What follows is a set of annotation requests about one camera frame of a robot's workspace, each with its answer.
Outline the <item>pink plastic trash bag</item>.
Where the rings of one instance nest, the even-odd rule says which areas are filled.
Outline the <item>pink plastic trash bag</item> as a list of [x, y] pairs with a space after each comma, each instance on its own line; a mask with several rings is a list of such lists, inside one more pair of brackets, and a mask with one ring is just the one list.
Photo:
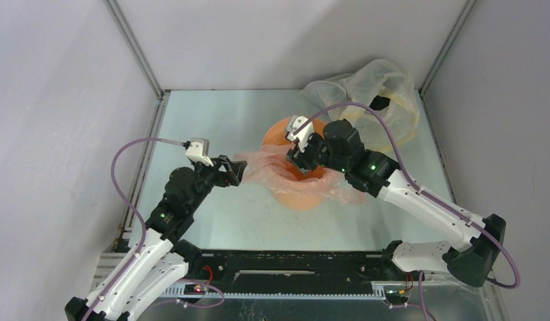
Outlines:
[[243, 182], [268, 187], [279, 204], [297, 211], [319, 206], [324, 200], [361, 205], [365, 195], [350, 187], [343, 173], [324, 167], [302, 174], [286, 160], [290, 145], [267, 144], [258, 151], [240, 152], [237, 161], [246, 161]]

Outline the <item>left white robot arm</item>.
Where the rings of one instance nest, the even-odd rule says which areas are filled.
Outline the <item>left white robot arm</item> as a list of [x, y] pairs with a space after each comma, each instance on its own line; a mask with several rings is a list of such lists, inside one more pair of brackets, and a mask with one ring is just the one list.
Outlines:
[[212, 189], [237, 187], [248, 165], [226, 155], [211, 161], [171, 172], [163, 198], [143, 223], [144, 235], [93, 292], [66, 304], [68, 320], [136, 320], [177, 280], [200, 275], [201, 250], [183, 235]]

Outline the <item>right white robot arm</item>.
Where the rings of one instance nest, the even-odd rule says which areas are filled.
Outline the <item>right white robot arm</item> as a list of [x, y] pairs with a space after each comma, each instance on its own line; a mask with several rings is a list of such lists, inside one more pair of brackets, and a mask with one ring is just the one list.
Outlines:
[[319, 167], [340, 172], [354, 189], [403, 209], [445, 235], [439, 242], [392, 241], [380, 262], [386, 278], [425, 270], [449, 273], [475, 288], [488, 281], [505, 236], [502, 217], [482, 217], [419, 187], [400, 162], [366, 149], [346, 120], [326, 124], [318, 134], [306, 117], [293, 116], [286, 125], [286, 139], [294, 144], [286, 159], [300, 172]]

